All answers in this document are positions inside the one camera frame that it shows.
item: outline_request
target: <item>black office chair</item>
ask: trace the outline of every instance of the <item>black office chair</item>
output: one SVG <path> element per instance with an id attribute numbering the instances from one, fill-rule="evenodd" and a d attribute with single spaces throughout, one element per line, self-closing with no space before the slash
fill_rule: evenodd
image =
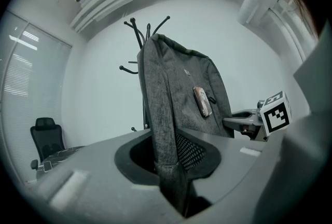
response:
<path id="1" fill-rule="evenodd" d="M 30 128 L 30 132 L 38 150 L 40 162 L 55 152 L 64 150 L 62 141 L 62 128 L 55 124 L 52 118 L 38 118 L 36 125 Z M 38 160 L 31 162 L 31 169 L 38 168 Z"/>

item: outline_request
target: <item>chair armrest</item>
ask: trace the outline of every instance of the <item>chair armrest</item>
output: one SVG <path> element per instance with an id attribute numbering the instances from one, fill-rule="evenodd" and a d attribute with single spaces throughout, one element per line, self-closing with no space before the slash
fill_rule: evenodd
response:
<path id="1" fill-rule="evenodd" d="M 31 161 L 30 167 L 33 170 L 37 170 L 38 169 L 38 160 Z"/>

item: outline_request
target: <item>coat rack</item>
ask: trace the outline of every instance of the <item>coat rack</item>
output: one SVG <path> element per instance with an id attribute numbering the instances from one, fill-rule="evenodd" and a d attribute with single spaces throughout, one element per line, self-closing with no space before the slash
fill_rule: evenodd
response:
<path id="1" fill-rule="evenodd" d="M 155 31 L 152 33 L 152 35 L 155 35 L 156 32 L 160 29 L 161 26 L 163 26 L 165 24 L 166 21 L 168 21 L 171 17 L 170 16 L 167 16 L 160 24 L 159 26 L 155 29 Z M 151 37 L 151 24 L 149 23 L 146 27 L 146 36 L 144 38 L 144 35 L 143 33 L 137 28 L 136 26 L 136 20 L 134 18 L 131 18 L 130 19 L 130 22 L 132 25 L 130 25 L 127 21 L 124 22 L 125 25 L 131 27 L 132 29 L 134 29 L 135 31 L 135 35 L 136 35 L 136 38 L 137 38 L 137 41 L 139 43 L 139 46 L 140 46 L 140 49 L 143 48 L 143 46 L 145 45 L 145 43 L 147 42 L 147 40 Z M 129 61 L 128 62 L 129 64 L 137 64 L 137 62 L 131 62 Z M 132 74 L 132 75 L 137 75 L 138 72 L 133 72 L 127 68 L 125 68 L 123 65 L 120 66 L 119 68 L 120 70 L 122 71 L 125 71 L 129 74 Z M 145 105 L 144 105 L 144 101 L 143 101 L 143 127 L 144 129 L 149 129 L 150 128 L 150 125 L 149 125 L 149 121 L 147 119 L 147 112 L 145 110 Z"/>

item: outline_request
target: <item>window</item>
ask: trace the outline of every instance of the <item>window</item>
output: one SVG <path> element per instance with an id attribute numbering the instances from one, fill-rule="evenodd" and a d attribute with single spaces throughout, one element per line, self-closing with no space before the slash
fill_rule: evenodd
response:
<path id="1" fill-rule="evenodd" d="M 7 154 L 22 181 L 39 155 L 30 127 L 39 117 L 61 125 L 61 93 L 70 46 L 6 12 L 0 30 L 1 117 Z"/>

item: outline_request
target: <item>chair headrest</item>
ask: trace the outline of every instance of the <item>chair headrest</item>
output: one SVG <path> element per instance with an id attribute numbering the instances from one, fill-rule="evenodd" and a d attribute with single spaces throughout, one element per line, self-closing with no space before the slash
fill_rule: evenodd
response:
<path id="1" fill-rule="evenodd" d="M 43 117 L 36 119 L 36 131 L 41 130 L 51 130 L 57 127 L 56 123 L 54 122 L 53 118 Z"/>

